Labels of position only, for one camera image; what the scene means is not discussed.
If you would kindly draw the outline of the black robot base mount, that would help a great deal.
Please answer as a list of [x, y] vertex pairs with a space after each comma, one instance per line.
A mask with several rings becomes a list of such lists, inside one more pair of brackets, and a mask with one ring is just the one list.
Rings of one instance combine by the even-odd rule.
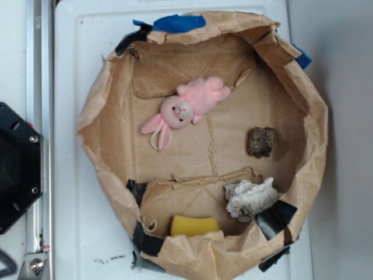
[[40, 197], [40, 134], [1, 103], [1, 234]]

